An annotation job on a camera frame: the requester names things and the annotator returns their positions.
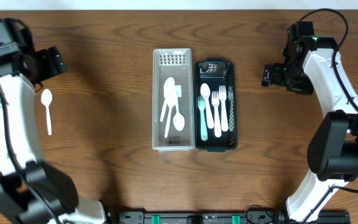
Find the white plastic fork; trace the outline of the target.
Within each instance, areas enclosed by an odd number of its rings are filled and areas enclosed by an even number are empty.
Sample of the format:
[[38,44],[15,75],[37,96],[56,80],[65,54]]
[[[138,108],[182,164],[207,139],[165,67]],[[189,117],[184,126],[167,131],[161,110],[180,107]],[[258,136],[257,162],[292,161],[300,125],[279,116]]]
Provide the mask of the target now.
[[214,107],[214,135],[217,138],[220,138],[222,136],[222,131],[221,131],[221,122],[219,119],[219,95],[217,91],[213,91],[212,92],[212,105]]
[[226,132],[229,129],[229,127],[228,127],[227,111],[226,111],[227,93],[226,93],[225,85],[219,86],[219,100],[221,102],[221,130]]

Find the pale pink plastic spoon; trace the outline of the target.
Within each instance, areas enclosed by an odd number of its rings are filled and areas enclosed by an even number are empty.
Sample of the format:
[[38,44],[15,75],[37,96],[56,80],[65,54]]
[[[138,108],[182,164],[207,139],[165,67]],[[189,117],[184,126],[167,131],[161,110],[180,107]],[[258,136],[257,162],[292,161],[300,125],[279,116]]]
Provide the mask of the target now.
[[205,100],[207,127],[209,129],[213,129],[214,128],[214,121],[213,121],[213,115],[212,115],[211,107],[210,107],[210,103],[209,103],[209,97],[210,97],[211,91],[210,91],[209,86],[208,86],[207,83],[203,83],[200,86],[200,93],[201,93],[201,96]]

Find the mint green plastic fork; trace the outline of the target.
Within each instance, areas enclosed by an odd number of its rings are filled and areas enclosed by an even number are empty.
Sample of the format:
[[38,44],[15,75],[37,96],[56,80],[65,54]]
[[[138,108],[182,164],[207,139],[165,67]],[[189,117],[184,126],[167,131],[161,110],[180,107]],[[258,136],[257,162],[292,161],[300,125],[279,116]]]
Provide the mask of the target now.
[[202,141],[208,140],[208,132],[207,132],[207,125],[206,125],[206,118],[205,118],[205,108],[206,104],[204,98],[202,96],[198,97],[198,109],[200,111],[200,138]]

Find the white plastic spoon top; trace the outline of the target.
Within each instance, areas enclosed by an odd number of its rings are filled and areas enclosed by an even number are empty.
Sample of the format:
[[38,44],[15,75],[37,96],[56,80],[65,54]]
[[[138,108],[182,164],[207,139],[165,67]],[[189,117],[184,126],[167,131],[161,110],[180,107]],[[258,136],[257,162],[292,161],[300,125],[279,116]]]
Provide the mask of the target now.
[[162,110],[161,110],[161,114],[160,114],[160,122],[162,122],[164,120],[164,116],[165,116],[165,112],[166,112],[166,107],[167,107],[167,100],[166,98],[168,97],[169,93],[175,89],[175,80],[173,77],[168,77],[165,80],[165,83],[163,85],[163,97],[164,97],[164,102],[163,102],[163,106],[162,106]]

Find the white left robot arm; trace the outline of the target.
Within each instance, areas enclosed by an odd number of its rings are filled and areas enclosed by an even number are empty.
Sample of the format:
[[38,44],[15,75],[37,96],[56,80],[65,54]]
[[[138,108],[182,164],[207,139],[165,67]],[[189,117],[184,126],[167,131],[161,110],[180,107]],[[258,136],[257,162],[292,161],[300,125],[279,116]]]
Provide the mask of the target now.
[[112,223],[102,201],[79,196],[40,145],[35,84],[65,71],[55,47],[0,46],[0,213],[12,223]]

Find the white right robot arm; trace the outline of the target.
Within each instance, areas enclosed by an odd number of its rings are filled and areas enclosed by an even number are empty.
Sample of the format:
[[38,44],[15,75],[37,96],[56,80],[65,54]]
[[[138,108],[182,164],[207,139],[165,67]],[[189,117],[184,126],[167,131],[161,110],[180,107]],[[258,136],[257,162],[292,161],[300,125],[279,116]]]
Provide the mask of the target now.
[[285,61],[266,65],[262,86],[285,86],[295,93],[316,93],[323,121],[308,145],[308,172],[285,201],[285,220],[315,222],[339,190],[358,178],[358,96],[341,62],[333,37],[290,37]]

